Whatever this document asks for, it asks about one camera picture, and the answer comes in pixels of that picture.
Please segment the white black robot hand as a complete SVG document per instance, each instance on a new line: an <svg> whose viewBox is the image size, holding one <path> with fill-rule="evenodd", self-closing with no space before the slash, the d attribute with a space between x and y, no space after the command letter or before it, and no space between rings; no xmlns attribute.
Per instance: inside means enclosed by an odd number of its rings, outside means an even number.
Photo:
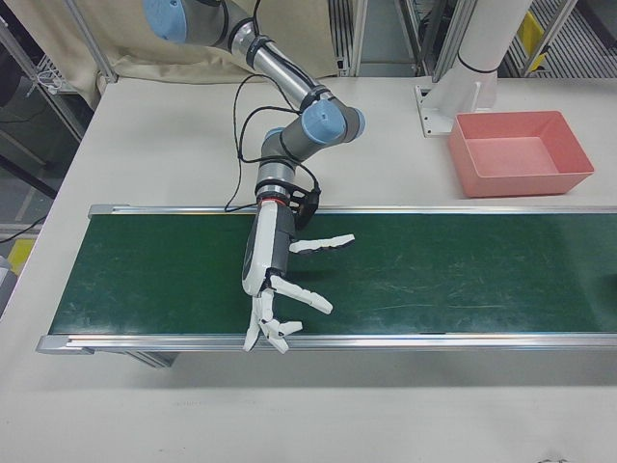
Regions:
<svg viewBox="0 0 617 463"><path fill-rule="evenodd" d="M243 263L242 287L252 297L251 319L243 349L250 351L258 337L263 335L284 353L288 350L285 337L303 329L300 321L280 322L275 319L273 304L277 294L307 304L321 313L331 313L333 305L326 298L285 279L288 255L337 249L354 240L352 234L297 240L290 207L274 198L262 200L255 214Z"/></svg>

